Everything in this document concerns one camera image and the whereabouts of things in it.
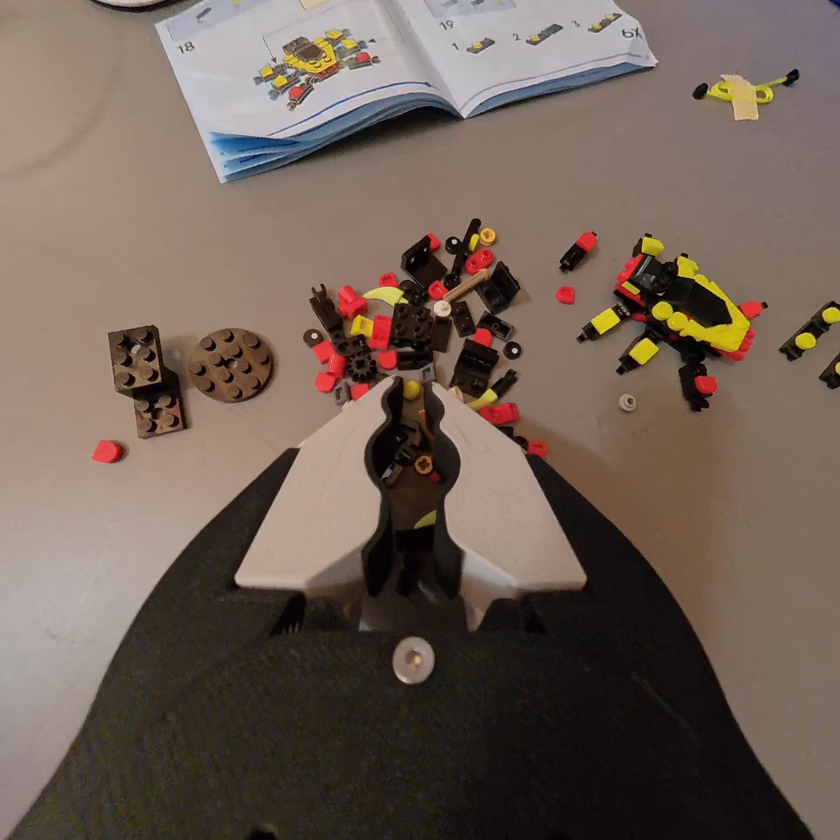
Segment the black lego strip yellow tiles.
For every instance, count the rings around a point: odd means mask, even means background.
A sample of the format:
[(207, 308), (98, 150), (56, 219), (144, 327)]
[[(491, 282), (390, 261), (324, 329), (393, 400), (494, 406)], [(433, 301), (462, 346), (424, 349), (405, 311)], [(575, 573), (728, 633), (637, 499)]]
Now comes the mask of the black lego strip yellow tiles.
[(799, 360), (806, 351), (816, 346), (818, 340), (838, 323), (839, 319), (838, 302), (829, 301), (813, 313), (804, 326), (782, 343), (779, 352), (788, 361)]

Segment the white instruction booklet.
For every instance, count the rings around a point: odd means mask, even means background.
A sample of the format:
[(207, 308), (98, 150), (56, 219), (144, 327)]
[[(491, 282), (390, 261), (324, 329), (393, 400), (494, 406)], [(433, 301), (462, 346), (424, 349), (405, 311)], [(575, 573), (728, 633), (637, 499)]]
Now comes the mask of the white instruction booklet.
[(155, 29), (221, 183), (415, 109), (469, 119), (657, 65), (611, 1), (205, 1)]

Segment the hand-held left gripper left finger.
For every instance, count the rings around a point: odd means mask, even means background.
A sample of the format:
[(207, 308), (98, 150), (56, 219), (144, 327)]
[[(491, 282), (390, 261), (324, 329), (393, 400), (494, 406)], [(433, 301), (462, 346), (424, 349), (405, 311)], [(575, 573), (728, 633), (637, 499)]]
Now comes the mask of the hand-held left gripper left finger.
[(392, 567), (392, 515), (380, 436), (395, 432), (403, 380), (390, 376), (309, 436), (235, 573), (237, 586), (360, 599)]

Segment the black lego leg red tip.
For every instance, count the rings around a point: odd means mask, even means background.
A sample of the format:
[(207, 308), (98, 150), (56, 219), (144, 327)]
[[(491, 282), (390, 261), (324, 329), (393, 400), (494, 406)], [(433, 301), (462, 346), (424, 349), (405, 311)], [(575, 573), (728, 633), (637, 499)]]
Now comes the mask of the black lego leg red tip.
[(593, 231), (586, 231), (579, 236), (560, 258), (560, 273), (573, 271), (590, 254), (596, 242), (597, 234)]

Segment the black round lego plate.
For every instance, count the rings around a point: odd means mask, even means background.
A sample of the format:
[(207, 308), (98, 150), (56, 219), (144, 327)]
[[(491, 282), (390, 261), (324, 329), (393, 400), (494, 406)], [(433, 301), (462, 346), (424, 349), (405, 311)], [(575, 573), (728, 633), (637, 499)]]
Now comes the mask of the black round lego plate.
[(270, 382), (275, 355), (258, 334), (225, 328), (202, 337), (190, 354), (188, 377), (203, 395), (221, 403), (243, 403)]

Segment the pile of lego pieces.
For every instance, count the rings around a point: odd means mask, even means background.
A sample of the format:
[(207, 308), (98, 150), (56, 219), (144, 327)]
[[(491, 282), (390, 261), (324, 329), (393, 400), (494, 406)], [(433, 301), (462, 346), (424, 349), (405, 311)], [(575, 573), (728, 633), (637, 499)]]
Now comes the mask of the pile of lego pieces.
[(473, 219), (463, 238), (441, 243), (427, 234), (406, 250), (403, 279), (387, 272), (376, 288), (359, 293), (343, 286), (335, 300), (325, 286), (312, 289), (309, 302), (321, 327), (303, 339), (320, 366), (315, 388), (343, 407), (388, 374), (416, 372), (418, 379), (403, 381), (404, 397), (413, 401), (437, 380), (438, 357), (456, 334), (463, 344), (449, 390), (526, 452), (545, 456), (544, 442), (514, 430), (518, 409), (506, 397), (518, 373), (494, 376), (501, 356), (509, 362), (522, 357), (515, 328), (501, 318), (521, 287), (497, 261), (496, 242), (496, 232)]

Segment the yellow black lego model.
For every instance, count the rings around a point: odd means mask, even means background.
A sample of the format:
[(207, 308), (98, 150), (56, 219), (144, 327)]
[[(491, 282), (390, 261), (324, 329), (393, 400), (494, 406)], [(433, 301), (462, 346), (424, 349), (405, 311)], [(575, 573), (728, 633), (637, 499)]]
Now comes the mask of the yellow black lego model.
[(665, 260), (664, 250), (649, 234), (637, 241), (616, 277), (615, 304), (588, 321), (576, 340), (593, 342), (625, 322), (637, 322), (643, 330), (620, 356), (616, 373), (641, 369), (666, 345), (681, 360), (682, 396), (692, 412), (700, 413), (710, 407), (718, 389), (707, 360), (742, 361), (754, 339), (752, 322), (767, 306), (761, 301), (734, 303), (686, 253)]

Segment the masking tape piece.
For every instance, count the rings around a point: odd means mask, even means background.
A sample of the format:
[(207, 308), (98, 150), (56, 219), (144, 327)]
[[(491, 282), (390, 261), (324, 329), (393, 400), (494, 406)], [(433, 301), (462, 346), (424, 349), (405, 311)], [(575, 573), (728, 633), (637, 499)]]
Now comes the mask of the masking tape piece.
[(748, 79), (740, 75), (723, 74), (716, 89), (723, 100), (731, 104), (736, 121), (755, 121), (759, 118), (758, 94)]

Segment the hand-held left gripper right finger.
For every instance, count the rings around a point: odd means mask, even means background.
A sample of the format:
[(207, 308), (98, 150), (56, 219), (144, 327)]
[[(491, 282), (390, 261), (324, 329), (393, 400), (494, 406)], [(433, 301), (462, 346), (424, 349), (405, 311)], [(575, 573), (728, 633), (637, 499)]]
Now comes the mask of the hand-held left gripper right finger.
[(437, 383), (430, 434), (441, 495), (434, 526), (437, 582), (448, 597), (579, 591), (586, 574), (531, 458)]

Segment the black square lego brick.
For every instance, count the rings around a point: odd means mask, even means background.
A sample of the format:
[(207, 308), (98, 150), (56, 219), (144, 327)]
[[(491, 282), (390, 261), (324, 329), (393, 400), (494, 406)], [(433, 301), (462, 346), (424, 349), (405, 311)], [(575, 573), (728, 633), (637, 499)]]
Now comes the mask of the black square lego brick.
[(172, 385), (175, 374), (165, 366), (157, 326), (108, 333), (112, 383), (116, 393), (129, 396)]

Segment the black rectangular lego plate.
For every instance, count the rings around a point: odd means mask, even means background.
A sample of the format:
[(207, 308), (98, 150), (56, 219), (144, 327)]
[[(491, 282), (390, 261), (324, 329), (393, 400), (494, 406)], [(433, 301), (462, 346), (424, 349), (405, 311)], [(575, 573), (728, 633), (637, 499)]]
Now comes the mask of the black rectangular lego plate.
[(138, 438), (159, 438), (187, 429), (182, 388), (177, 381), (136, 388), (132, 400)]

